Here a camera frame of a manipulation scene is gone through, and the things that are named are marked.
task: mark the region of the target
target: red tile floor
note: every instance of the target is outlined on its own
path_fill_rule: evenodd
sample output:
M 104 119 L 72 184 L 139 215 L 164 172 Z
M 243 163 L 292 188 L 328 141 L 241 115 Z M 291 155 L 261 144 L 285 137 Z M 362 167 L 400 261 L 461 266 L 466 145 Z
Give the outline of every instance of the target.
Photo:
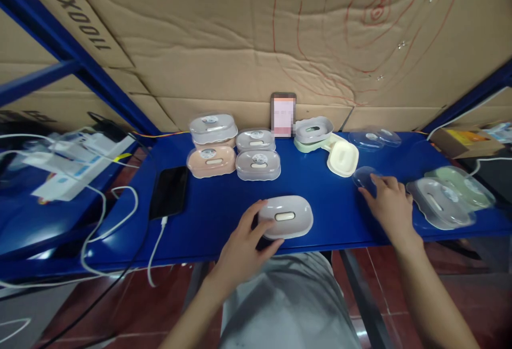
M 144 158 L 140 151 L 136 153 Z M 129 164 L 139 161 L 132 158 Z M 134 169 L 127 168 L 113 186 L 125 185 Z M 485 271 L 482 262 L 465 258 L 437 243 L 427 243 L 428 256 L 439 274 L 471 274 Z M 418 335 L 407 311 L 398 277 L 398 266 L 391 247 L 353 250 L 372 295 L 379 307 L 391 340 L 396 348 L 421 348 Z M 340 284 L 350 317 L 363 349 L 370 342 L 354 300 L 343 263 L 333 255 L 333 269 Z M 108 349 L 157 348 L 179 318 L 192 273 L 191 265 L 159 267 L 153 270 L 156 288 L 149 286 L 145 271 L 128 274 L 75 328 L 53 347 L 71 349 L 113 334 L 117 339 Z M 45 330 L 41 343 L 73 321 L 114 278 L 102 278 L 79 284 Z M 443 280 L 483 349 L 512 347 L 512 292 L 497 285 Z M 201 348 L 217 347 L 220 336 L 221 311 L 203 339 Z

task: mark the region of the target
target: label sticker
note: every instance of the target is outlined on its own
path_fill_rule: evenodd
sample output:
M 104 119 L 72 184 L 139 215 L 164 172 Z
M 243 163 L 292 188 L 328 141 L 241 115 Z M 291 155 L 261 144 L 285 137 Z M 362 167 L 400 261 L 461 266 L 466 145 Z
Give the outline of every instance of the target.
M 482 191 L 478 189 L 476 185 L 471 182 L 470 179 L 464 179 L 464 184 L 468 187 L 469 190 L 475 192 L 476 194 L 483 194 Z
M 260 139 L 263 137 L 263 132 L 262 131 L 252 131 L 249 134 L 249 136 L 252 137 L 253 139 Z
M 201 119 L 205 124 L 213 124 L 219 121 L 217 116 L 205 116 Z
M 374 134 L 374 133 L 367 133 L 366 134 L 366 138 L 369 139 L 369 140 L 372 140 L 372 141 L 375 141 L 378 139 L 377 135 Z
M 203 149 L 201 152 L 199 152 L 199 155 L 204 159 L 215 157 L 216 154 L 217 152 L 212 148 Z
M 457 196 L 457 194 L 452 189 L 444 186 L 441 188 L 441 190 L 443 191 L 444 195 L 449 198 L 450 201 L 459 202 L 459 196 Z
M 265 156 L 263 153 L 258 153 L 252 157 L 252 160 L 255 164 L 266 164 L 268 162 L 268 157 Z

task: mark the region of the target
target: left hand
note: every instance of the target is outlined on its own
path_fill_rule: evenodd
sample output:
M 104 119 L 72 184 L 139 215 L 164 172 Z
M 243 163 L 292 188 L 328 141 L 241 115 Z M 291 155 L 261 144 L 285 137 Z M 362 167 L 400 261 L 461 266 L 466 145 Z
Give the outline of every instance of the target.
M 224 297 L 228 297 L 239 284 L 253 277 L 284 242 L 283 239 L 275 240 L 266 249 L 256 250 L 256 244 L 263 234 L 276 223 L 275 220 L 264 221 L 254 230 L 251 229 L 254 216 L 266 203 L 266 200 L 259 200 L 245 211 L 238 227 L 224 245 L 219 261 L 208 275 L 210 283 Z

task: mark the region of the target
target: smartphone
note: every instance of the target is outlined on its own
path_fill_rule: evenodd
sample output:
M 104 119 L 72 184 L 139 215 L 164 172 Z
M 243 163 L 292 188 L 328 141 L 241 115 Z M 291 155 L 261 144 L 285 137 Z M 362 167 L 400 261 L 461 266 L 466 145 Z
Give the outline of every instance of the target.
M 270 97 L 270 118 L 274 137 L 295 136 L 295 93 L 275 92 Z
M 149 219 L 174 216 L 183 211 L 187 189 L 188 168 L 185 166 L 160 172 L 149 205 Z

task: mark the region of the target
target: orange wire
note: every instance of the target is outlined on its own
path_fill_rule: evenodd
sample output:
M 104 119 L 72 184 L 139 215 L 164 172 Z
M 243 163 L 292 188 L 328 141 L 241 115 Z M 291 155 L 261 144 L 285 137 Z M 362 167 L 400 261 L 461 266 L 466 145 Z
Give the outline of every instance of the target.
M 182 134 L 182 133 L 190 133 L 189 131 L 181 131 L 181 132 L 174 132 L 174 133 L 167 133 L 167 134 L 164 134 L 164 135 L 159 135 L 159 136 L 151 136 L 151 135 L 143 135 L 143 134 L 140 134 L 138 132 L 133 132 L 134 134 L 136 134 L 137 136 L 141 136 L 141 137 L 149 137 L 151 139 L 156 139 L 158 137 L 168 137 L 168 136 L 174 136 L 176 134 Z

